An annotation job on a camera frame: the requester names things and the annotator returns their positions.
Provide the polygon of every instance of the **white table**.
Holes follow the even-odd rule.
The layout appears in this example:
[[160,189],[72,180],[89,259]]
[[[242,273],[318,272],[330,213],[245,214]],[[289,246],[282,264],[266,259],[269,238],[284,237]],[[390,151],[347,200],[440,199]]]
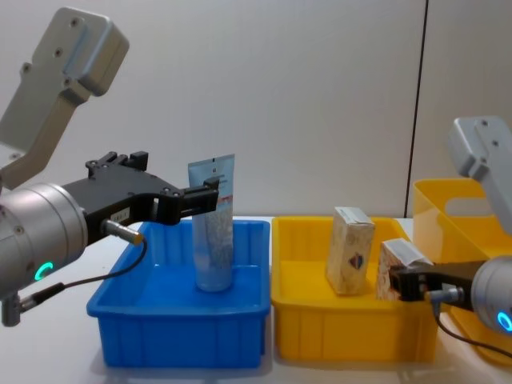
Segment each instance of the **white table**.
[[[269,218],[252,218],[270,220]],[[412,221],[399,220],[411,235]],[[107,272],[126,244],[106,238],[75,263],[33,284],[25,296],[56,282],[71,282]],[[308,364],[296,366],[274,352],[267,332],[267,354],[257,370],[124,370],[105,367],[95,318],[86,303],[99,283],[65,291],[22,316],[15,328],[0,327],[0,382],[5,384],[83,383],[510,383],[512,369],[491,366],[472,347],[438,333],[432,364]],[[444,323],[456,327],[444,316]]]

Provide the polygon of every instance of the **white wall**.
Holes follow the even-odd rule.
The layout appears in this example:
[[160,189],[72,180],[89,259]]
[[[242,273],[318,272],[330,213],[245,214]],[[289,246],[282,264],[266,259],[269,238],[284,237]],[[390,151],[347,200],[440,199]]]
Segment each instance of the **white wall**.
[[456,176],[446,140],[457,117],[512,126],[511,15],[510,0],[430,0],[411,193],[415,180]]
[[240,214],[402,214],[424,0],[4,1],[0,110],[64,5],[109,15],[131,48],[37,181],[147,150],[185,186],[188,162],[235,152]]

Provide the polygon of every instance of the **yellow storage box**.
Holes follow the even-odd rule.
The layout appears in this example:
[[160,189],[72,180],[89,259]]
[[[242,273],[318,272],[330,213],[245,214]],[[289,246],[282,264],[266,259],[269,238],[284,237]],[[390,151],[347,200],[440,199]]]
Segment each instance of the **yellow storage box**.
[[[421,180],[414,184],[414,240],[416,247],[433,262],[469,262],[512,254],[512,236],[495,216],[452,216],[446,205],[455,199],[486,198],[476,181],[467,178]],[[452,319],[466,336],[512,352],[512,338],[487,328],[476,314],[450,309]],[[500,354],[477,348],[484,358],[500,364],[512,361]]]
[[325,277],[332,218],[276,218],[272,225],[274,335],[283,358],[303,361],[429,362],[437,325],[425,302],[375,298],[380,244],[408,239],[398,222],[375,223],[366,292],[337,296]]

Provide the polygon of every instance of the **cardboard box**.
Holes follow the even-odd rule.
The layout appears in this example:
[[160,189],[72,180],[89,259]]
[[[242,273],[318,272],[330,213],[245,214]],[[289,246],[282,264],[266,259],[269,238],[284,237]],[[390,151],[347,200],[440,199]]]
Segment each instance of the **cardboard box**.
[[432,265],[432,262],[423,256],[413,243],[403,238],[383,242],[378,260],[377,298],[399,300],[400,294],[391,289],[390,268],[392,266],[415,266],[418,263]]
[[359,208],[335,208],[326,277],[336,294],[363,293],[374,231]]

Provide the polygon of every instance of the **blue plastic bin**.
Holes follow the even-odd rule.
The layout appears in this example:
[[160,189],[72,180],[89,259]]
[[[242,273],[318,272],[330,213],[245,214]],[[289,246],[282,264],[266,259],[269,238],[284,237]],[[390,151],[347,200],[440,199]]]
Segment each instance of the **blue plastic bin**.
[[[192,223],[144,223],[148,251],[131,272],[104,281],[87,304],[108,366],[250,368],[260,365],[270,310],[270,224],[234,222],[231,288],[195,285]],[[128,246],[112,271],[131,264]]]

